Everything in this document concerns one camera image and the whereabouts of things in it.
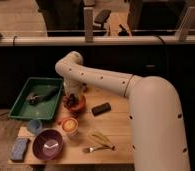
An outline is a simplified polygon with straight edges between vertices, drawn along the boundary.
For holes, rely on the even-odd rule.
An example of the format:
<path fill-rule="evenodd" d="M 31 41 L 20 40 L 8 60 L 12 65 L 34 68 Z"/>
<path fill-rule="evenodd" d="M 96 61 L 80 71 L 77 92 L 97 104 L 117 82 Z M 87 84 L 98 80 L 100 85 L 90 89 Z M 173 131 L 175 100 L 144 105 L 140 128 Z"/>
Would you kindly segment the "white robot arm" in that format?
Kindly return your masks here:
<path fill-rule="evenodd" d="M 55 70 L 67 93 L 77 94 L 87 83 L 129 100 L 135 171 L 191 171 L 181 102 L 169 81 L 85 67 L 76 51 Z"/>

